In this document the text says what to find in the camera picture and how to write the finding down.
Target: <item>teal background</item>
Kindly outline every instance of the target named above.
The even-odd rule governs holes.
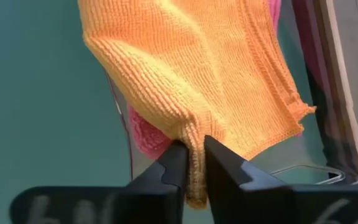
[[[285,58],[311,101],[302,56],[283,23],[278,37]],[[254,162],[268,170],[324,164],[314,116],[303,122],[303,137]],[[81,39],[76,1],[0,0],[0,223],[9,223],[9,202],[29,187],[128,181],[121,121],[103,70]],[[212,223],[211,214],[186,208],[185,223]]]

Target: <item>ribbed fabric texture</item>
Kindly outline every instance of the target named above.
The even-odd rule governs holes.
[[[190,148],[186,201],[205,208],[204,136],[251,159],[302,132],[303,103],[261,0],[78,0],[86,45],[126,100]]]
[[[274,31],[277,33],[281,0],[268,0]],[[149,159],[157,159],[172,143],[164,133],[147,122],[130,104],[127,104],[128,122],[136,147]]]

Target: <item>orange microfiber towel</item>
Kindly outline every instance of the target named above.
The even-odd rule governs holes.
[[[301,133],[303,103],[263,0],[78,0],[84,40],[126,100],[191,150],[186,199],[205,208],[204,136],[251,159]]]

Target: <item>pink cloth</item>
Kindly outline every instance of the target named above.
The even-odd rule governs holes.
[[[268,0],[273,26],[277,32],[278,19],[280,17],[281,0]],[[157,159],[172,143],[163,132],[152,126],[140,116],[130,105],[127,105],[128,120],[132,137],[136,146],[150,159]]]

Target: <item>pink towel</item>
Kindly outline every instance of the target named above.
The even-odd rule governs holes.
[[[268,0],[273,26],[277,32],[281,0]],[[163,132],[143,119],[130,105],[127,105],[128,120],[136,146],[150,159],[157,159],[172,143]]]

